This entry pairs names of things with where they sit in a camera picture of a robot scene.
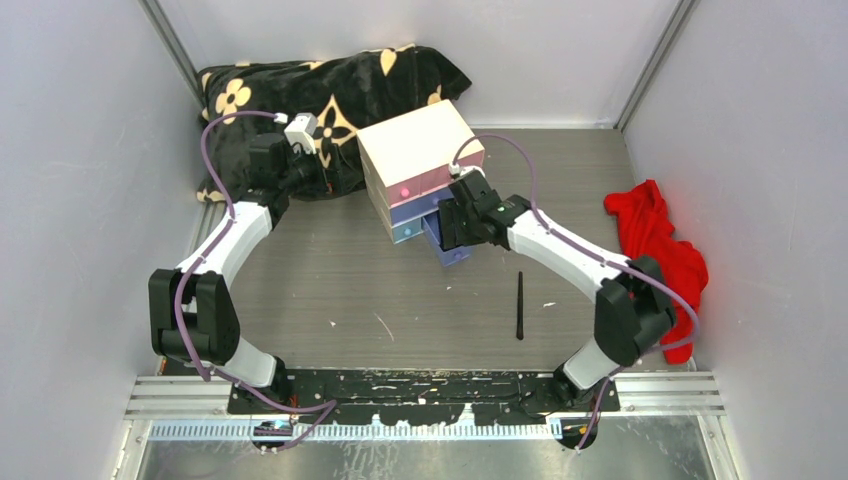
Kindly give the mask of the white pink drawer organizer box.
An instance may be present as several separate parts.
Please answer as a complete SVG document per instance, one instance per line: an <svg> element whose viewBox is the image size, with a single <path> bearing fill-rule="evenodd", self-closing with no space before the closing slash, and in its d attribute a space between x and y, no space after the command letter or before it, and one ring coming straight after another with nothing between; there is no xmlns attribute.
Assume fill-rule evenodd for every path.
<svg viewBox="0 0 848 480"><path fill-rule="evenodd" d="M450 197L451 164L480 167L485 148L450 100L418 108L358 131L368 196L390 241L425 232L424 218Z"/></svg>

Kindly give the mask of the black long makeup brush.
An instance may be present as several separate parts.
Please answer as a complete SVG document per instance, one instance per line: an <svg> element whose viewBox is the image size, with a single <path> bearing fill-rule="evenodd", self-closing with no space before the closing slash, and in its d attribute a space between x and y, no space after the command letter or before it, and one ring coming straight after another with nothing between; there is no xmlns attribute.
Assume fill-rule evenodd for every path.
<svg viewBox="0 0 848 480"><path fill-rule="evenodd" d="M516 339L522 341L525 338L524 334L524 274L522 271L517 275L517 295L516 295Z"/></svg>

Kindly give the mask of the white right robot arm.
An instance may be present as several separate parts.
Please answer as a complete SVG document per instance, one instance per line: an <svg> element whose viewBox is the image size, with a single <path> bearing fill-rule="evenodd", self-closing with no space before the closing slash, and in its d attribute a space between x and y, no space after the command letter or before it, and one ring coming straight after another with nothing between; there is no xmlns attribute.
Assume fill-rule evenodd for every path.
<svg viewBox="0 0 848 480"><path fill-rule="evenodd" d="M471 168L438 204L443 249L491 244L531 258L577 287L594 305L590 339L553 373L558 403L582 409L603 379L630 367L677 323L659 263L614 254L562 228L520 196L501 198Z"/></svg>

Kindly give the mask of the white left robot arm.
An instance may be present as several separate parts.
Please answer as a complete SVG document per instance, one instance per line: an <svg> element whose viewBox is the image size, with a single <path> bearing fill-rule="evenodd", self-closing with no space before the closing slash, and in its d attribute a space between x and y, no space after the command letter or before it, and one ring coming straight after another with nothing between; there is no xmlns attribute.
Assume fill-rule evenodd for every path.
<svg viewBox="0 0 848 480"><path fill-rule="evenodd" d="M291 197L349 194L360 187L362 173L336 145L323 161L319 151L308 153L279 133L256 136L248 154L247 185L213 233L177 267L151 275L151 344L168 359L221 373L277 413L292 397L285 363L243 338L228 284L279 224Z"/></svg>

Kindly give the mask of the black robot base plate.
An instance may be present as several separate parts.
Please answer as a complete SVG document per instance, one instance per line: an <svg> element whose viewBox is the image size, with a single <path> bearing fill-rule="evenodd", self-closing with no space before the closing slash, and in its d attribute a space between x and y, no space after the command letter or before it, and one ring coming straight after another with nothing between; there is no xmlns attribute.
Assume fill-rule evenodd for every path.
<svg viewBox="0 0 848 480"><path fill-rule="evenodd" d="M292 369L288 405L336 403L326 424L448 426L469 412L476 426L536 425L557 413L591 413L595 392L566 399L549 372Z"/></svg>

